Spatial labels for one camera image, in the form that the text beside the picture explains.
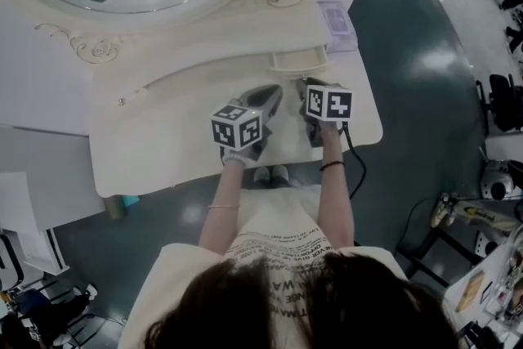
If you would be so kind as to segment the person's left hand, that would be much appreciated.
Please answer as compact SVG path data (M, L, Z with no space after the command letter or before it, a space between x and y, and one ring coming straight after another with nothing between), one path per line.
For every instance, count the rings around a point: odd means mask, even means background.
M239 156L239 159L245 162L246 165L251 165L253 162L257 162L263 151L262 141L252 143L248 147L235 151L235 154Z

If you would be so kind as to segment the black office chair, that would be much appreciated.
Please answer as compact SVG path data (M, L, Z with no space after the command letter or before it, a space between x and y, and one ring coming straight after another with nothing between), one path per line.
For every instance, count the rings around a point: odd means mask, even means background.
M476 80L481 109L488 136L493 124L501 132L523 129L523 86L516 85L511 74L507 77L491 74L489 77L489 100L486 100L481 81Z

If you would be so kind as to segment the small cream drawer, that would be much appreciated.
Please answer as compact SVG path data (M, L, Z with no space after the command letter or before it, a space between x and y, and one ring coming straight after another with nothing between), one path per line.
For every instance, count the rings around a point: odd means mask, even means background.
M98 106L124 106L129 102L136 101L137 99L145 96L148 93L148 89L142 87L132 92L128 92L126 95L117 95L114 97L100 98L96 100Z
M269 71L276 77L288 80L307 78L323 73L329 66L324 46L306 50L273 53Z

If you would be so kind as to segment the cream ornate dressing table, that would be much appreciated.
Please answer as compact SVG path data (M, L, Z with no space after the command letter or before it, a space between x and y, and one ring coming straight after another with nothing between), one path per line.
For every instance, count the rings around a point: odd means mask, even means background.
M219 147L211 116L244 92L268 84L283 99L262 164L320 158L306 138L298 79L269 71L273 53L306 50L332 40L318 2L354 0L187 0L155 11L98 10L65 0L5 0L32 18L39 34L92 79L88 136L99 195L144 195L217 174ZM352 92L354 145L373 145L383 128L369 77L357 51L327 53L328 68L308 78ZM100 98L148 93L124 106Z

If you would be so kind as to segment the white side table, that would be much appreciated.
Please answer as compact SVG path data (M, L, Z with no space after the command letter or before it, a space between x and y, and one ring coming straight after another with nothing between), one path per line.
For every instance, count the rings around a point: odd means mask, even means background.
M468 280L484 271L481 288L474 302L463 312L456 307ZM457 331L467 326L488 327L506 349L523 338L523 245L500 245L444 295L445 308Z

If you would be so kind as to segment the black metal frame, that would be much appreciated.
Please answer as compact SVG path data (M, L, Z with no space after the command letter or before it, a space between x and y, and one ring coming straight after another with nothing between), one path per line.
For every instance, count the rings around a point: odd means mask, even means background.
M396 252L410 263L410 268L406 272L406 276L409 279L411 279L418 271L421 271L423 274L441 285L444 289L449 287L449 283L446 280L436 274L423 262L423 258L429 253L438 240L443 241L447 246L468 261L471 264L471 267L477 266L484 260L483 257L470 251L447 232L442 230L440 227L437 227L431 229L427 237L416 250L408 250L402 248L400 245L396 248Z

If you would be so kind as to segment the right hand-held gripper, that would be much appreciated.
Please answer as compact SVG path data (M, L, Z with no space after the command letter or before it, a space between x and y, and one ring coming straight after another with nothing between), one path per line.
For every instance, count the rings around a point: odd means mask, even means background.
M339 134L346 131L351 119L351 91L317 78L298 79L296 87L302 101L299 113L305 121L306 138L312 148L323 146L320 123L333 123Z

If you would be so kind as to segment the purple plastic packet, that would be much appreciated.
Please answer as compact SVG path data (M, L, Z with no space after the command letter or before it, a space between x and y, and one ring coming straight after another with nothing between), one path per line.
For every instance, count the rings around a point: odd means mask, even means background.
M357 51L357 34L344 4L336 1L320 1L318 4L332 37L326 45L326 52Z

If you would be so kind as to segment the white round device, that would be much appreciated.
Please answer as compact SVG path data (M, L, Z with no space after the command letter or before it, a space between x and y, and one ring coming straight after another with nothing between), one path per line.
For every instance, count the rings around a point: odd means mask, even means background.
M508 161L488 161L481 176L480 188L484 199L506 199L514 190L512 177L508 170Z
M474 252L481 258L488 257L496 248L498 244L489 239L482 231L478 231L476 234L476 242L474 245Z

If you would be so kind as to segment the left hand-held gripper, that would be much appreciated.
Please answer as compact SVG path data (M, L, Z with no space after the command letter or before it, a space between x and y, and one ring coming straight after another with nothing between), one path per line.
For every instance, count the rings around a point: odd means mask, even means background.
M226 151L242 150L262 141L263 150L272 131L267 127L283 99L283 88L278 84L255 87L233 98L211 116L212 137Z

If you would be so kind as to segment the person's cream printed shirt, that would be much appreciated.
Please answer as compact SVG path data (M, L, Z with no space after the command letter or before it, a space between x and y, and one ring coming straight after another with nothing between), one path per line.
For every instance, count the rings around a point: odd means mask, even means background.
M404 273L387 250L334 248L319 192L246 190L224 253L163 247L118 349L410 349Z

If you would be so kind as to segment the person's right hand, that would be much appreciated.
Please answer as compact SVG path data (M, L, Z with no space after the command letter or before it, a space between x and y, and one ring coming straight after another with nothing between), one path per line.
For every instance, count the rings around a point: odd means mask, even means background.
M340 138L337 122L319 121L320 135L323 142L334 141Z

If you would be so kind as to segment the yellow book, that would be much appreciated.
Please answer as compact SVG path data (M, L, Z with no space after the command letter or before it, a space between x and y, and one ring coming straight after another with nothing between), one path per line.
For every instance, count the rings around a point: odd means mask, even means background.
M474 302L476 295L481 288L484 277L484 271L478 271L470 277L456 307L457 313L465 311Z

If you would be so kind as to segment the person's left forearm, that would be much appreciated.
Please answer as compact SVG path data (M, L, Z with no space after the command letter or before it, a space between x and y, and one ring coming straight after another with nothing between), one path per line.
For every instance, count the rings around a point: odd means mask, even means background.
M223 255L231 246L237 235L243 175L244 165L240 161L226 161L216 194L208 207L199 247Z

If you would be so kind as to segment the person's right forearm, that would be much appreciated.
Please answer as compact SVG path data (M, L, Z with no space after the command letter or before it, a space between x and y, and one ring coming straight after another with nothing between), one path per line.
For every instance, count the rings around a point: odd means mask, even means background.
M340 138L323 142L322 166L343 161ZM345 168L341 165L321 173L318 226L334 249L354 246L355 224L346 183Z

